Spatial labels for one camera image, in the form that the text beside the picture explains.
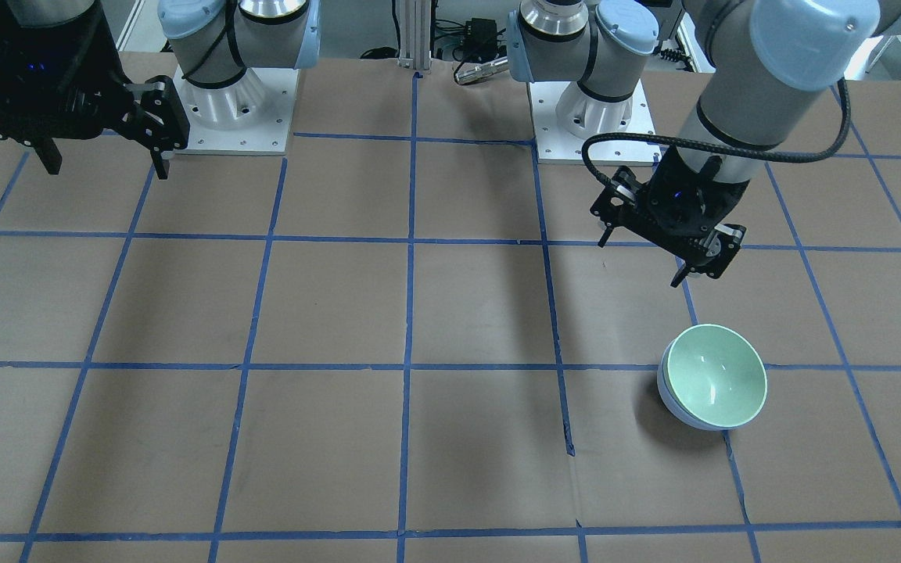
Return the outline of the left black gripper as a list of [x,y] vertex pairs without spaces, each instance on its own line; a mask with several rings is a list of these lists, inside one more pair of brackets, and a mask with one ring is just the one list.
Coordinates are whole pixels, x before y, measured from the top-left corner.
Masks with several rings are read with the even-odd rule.
[[686,149],[672,147],[646,182],[626,165],[616,172],[590,207],[603,224],[597,246],[605,247],[616,228],[629,229],[681,256],[682,266],[673,275],[676,288],[690,275],[721,278],[746,235],[741,224],[722,224],[740,203],[750,181],[725,181],[722,169],[728,156],[703,153],[698,170],[685,160]]

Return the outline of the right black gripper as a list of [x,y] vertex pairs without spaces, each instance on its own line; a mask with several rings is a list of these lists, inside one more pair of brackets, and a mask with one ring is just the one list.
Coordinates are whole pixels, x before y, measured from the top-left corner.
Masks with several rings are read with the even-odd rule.
[[54,138],[104,129],[148,149],[161,181],[185,149],[190,122],[171,76],[130,83],[100,8],[0,8],[0,138],[31,142],[47,174]]

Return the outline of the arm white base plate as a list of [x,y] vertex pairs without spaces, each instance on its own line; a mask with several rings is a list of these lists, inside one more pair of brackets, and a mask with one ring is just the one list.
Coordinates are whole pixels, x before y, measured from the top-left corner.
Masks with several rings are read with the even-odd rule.
[[655,133],[641,82],[619,102],[590,99],[575,82],[530,83],[528,92],[540,164],[581,164],[583,143],[596,134]]
[[296,108],[298,69],[248,69],[239,82],[205,89],[173,82],[189,118],[186,156],[285,156]]

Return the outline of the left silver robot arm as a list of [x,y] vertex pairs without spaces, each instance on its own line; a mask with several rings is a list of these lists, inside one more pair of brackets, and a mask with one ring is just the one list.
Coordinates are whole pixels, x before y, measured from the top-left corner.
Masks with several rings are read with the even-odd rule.
[[685,1],[714,68],[675,136],[600,126],[625,106],[660,25],[637,1],[522,1],[505,26],[512,78],[566,82],[578,154],[603,185],[604,246],[625,228],[682,260],[671,285],[719,278],[746,229],[726,224],[761,163],[818,163],[846,142],[845,71],[869,38],[901,35],[901,1]]

